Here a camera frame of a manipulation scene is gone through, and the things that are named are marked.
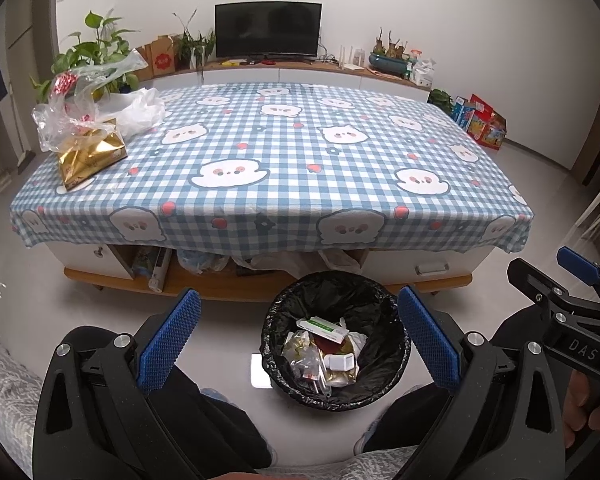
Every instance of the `gold bag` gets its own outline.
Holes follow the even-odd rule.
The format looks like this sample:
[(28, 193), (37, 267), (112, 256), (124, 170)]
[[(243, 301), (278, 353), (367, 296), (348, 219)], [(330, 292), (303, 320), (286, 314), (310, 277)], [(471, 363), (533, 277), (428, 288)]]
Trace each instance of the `gold bag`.
[[(88, 130), (83, 134), (83, 137), (99, 137), (101, 135), (101, 130)], [(80, 140), (81, 146), (85, 145), (85, 140)], [(66, 152), (58, 153), (60, 177), (64, 182), (64, 187), (69, 191), (87, 180), (91, 175), (104, 170), (104, 168), (125, 157), (125, 143), (120, 134), (114, 130), (100, 142), (88, 144), (81, 149), (74, 145)]]

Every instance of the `drawer handle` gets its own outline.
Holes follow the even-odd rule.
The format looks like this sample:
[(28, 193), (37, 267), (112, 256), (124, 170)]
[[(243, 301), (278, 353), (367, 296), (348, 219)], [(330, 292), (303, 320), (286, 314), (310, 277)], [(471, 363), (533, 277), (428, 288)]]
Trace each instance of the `drawer handle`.
[(433, 265), (416, 265), (415, 269), (418, 276), (433, 276), (435, 274), (446, 274), (449, 272), (449, 264), (445, 264), (443, 269), (440, 269), (439, 267), (435, 268)]

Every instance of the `brown paper bag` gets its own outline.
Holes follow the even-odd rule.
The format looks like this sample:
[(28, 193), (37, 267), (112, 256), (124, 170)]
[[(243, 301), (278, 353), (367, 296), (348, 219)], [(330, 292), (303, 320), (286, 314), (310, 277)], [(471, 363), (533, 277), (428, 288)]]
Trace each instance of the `brown paper bag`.
[(176, 71), (173, 40), (169, 36), (158, 36), (151, 44), (151, 60), (154, 75), (173, 74)]
[(138, 81), (147, 81), (154, 78), (154, 62), (151, 59), (151, 43), (145, 46), (139, 46), (136, 50), (140, 53), (140, 56), (147, 62), (146, 68), (141, 68), (133, 72), (136, 74)]
[[(102, 135), (101, 130), (88, 130), (83, 137), (100, 135)], [(114, 130), (105, 139), (90, 144), (86, 148), (79, 150), (74, 146), (64, 153), (58, 153), (60, 177), (64, 187), (69, 191), (91, 175), (125, 157), (125, 143)]]

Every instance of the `person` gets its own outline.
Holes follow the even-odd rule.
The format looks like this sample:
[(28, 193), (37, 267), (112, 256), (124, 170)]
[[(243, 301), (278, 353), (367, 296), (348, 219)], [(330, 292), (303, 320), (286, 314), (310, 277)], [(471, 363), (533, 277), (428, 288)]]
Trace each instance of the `person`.
[[(522, 348), (530, 340), (540, 340), (540, 317), (537, 304), (520, 310), (500, 325), (491, 343), (503, 348)], [(69, 332), (64, 342), (77, 351), (86, 351), (105, 346), (115, 336), (102, 328), (83, 326)], [(587, 377), (574, 370), (563, 409), (565, 448), (573, 445), (576, 433), (587, 424), (600, 431), (600, 406), (591, 413), (584, 410), (589, 392)], [(448, 396), (448, 391), (431, 383), (398, 398), (363, 437), (360, 460), (365, 456), (375, 456), (378, 460), (377, 453), (381, 451), (406, 450), (402, 455), (387, 456), (394, 460), (397, 456), (404, 463), (435, 423)], [(280, 475), (266, 476), (271, 450), (248, 415), (224, 399), (203, 394), (178, 367), (173, 367), (165, 385), (152, 392), (149, 400), (184, 455), (205, 479), (280, 480)], [(387, 457), (381, 456), (379, 461), (386, 465), (390, 462)], [(371, 468), (378, 475), (370, 478), (366, 474), (365, 480), (389, 480), (399, 467), (398, 464), (395, 470)], [(299, 478), (297, 472), (293, 478)], [(600, 442), (568, 480), (589, 478), (600, 478)]]

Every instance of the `wooden shelf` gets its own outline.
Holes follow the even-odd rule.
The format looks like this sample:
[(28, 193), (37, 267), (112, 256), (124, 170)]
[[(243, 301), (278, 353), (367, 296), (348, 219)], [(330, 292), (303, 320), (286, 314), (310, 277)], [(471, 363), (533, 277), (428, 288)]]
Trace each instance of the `wooden shelf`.
[[(124, 280), (67, 268), (64, 269), (64, 275), (72, 280), (91, 283), (92, 285), (155, 294), (149, 288), (148, 279), (144, 276), (136, 276), (133, 280)], [(291, 285), (295, 280), (293, 276), (282, 270), (258, 276), (236, 276), (235, 264), (232, 261), (221, 272), (205, 272), (201, 276), (194, 276), (188, 270), (183, 269), (177, 258), (174, 257), (171, 260), (161, 294), (163, 296), (177, 296), (183, 288), (190, 286), (195, 288), (204, 300), (269, 303), (282, 289)], [(469, 274), (456, 278), (418, 282), (415, 285), (420, 292), (436, 292), (445, 288), (469, 285), (471, 280), (472, 276)], [(385, 286), (392, 294), (397, 294), (404, 285), (407, 284)]]
[[(431, 92), (431, 88), (426, 88), (424, 86), (418, 86), (416, 83), (412, 83), (407, 79), (393, 78), (391, 76), (382, 76), (380, 74), (374, 74), (368, 68), (362, 70), (347, 70), (345, 68), (338, 68), (338, 66), (334, 63), (323, 63), (321, 61), (313, 61), (313, 62), (302, 62), (302, 61), (280, 61), (276, 62), (275, 65), (263, 65), (262, 63), (258, 63), (256, 65), (238, 65), (238, 66), (223, 66), (219, 61), (212, 61), (205, 65), (205, 71), (213, 71), (213, 70), (265, 70), (265, 69), (280, 69), (280, 68), (290, 68), (293, 70), (318, 70), (320, 72), (333, 72), (340, 74), (349, 74), (349, 75), (359, 75), (362, 77), (367, 77), (370, 79), (379, 79), (381, 81), (388, 81), (391, 83), (396, 83), (398, 85), (410, 86), (412, 88), (417, 88), (418, 90), (423, 90), (425, 92)], [(156, 75), (152, 79), (161, 79), (163, 77), (169, 77), (172, 75), (178, 74), (189, 74), (195, 73), (197, 70), (189, 69), (189, 70), (178, 70), (177, 72), (171, 74), (161, 74)]]

